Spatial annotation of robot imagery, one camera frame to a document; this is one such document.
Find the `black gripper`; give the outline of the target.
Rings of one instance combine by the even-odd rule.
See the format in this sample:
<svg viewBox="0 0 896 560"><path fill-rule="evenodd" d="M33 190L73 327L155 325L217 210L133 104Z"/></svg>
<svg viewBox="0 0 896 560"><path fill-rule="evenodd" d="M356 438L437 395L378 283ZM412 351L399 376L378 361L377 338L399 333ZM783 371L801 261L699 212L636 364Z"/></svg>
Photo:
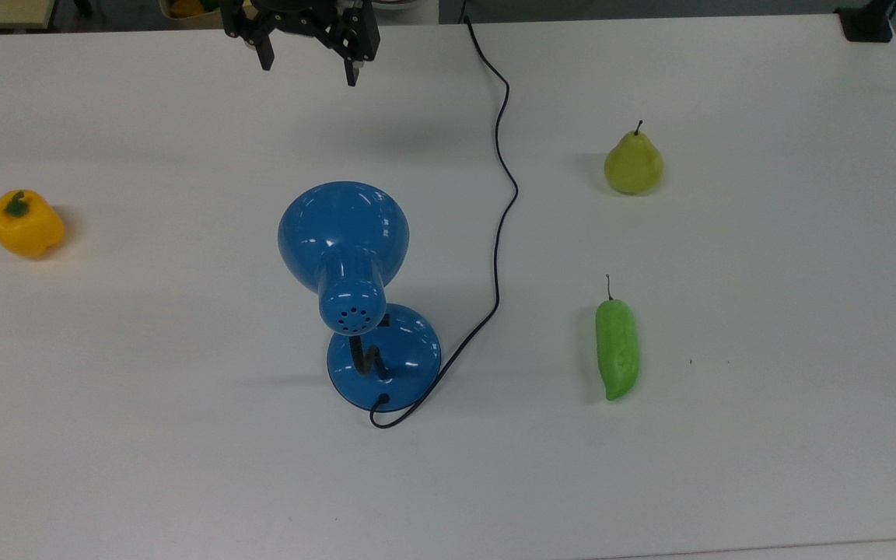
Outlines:
<svg viewBox="0 0 896 560"><path fill-rule="evenodd" d="M344 60L346 85L358 85L364 61L376 57L380 32L369 1L222 1L222 28L252 47L263 71L275 53L271 33L316 39Z"/></svg>

